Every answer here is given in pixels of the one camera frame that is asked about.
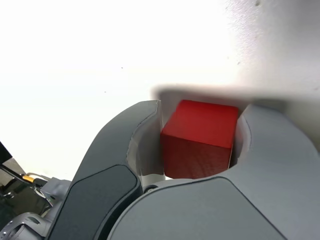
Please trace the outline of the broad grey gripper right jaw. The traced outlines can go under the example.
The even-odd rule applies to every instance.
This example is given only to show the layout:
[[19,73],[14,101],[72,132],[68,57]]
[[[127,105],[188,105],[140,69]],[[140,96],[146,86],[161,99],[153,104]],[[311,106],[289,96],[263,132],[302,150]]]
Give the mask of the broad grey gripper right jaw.
[[237,163],[169,180],[120,215],[110,240],[317,240],[320,155],[283,113],[249,105],[237,122]]

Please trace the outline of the narrow grey gripper left jaw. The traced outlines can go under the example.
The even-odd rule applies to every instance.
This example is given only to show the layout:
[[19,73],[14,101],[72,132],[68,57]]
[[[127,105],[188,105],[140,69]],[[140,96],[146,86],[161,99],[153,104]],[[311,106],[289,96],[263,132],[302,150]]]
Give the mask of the narrow grey gripper left jaw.
[[110,120],[88,148],[48,237],[105,240],[121,213],[143,193],[143,177],[164,178],[162,106],[141,101]]

